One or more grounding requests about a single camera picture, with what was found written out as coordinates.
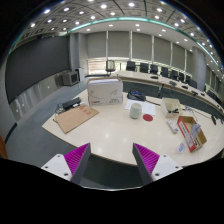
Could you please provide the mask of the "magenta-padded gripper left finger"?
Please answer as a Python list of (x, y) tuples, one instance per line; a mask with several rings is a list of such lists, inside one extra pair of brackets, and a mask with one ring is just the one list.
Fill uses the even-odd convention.
[(66, 155), (56, 154), (42, 166), (42, 169), (79, 185), (90, 155), (91, 145), (87, 143)]

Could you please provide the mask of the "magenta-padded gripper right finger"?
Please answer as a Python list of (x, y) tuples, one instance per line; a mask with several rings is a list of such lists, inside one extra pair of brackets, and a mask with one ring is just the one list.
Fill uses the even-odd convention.
[(133, 144), (132, 153), (135, 157), (144, 185), (164, 178), (182, 169), (182, 167), (168, 155), (159, 155), (137, 143)]

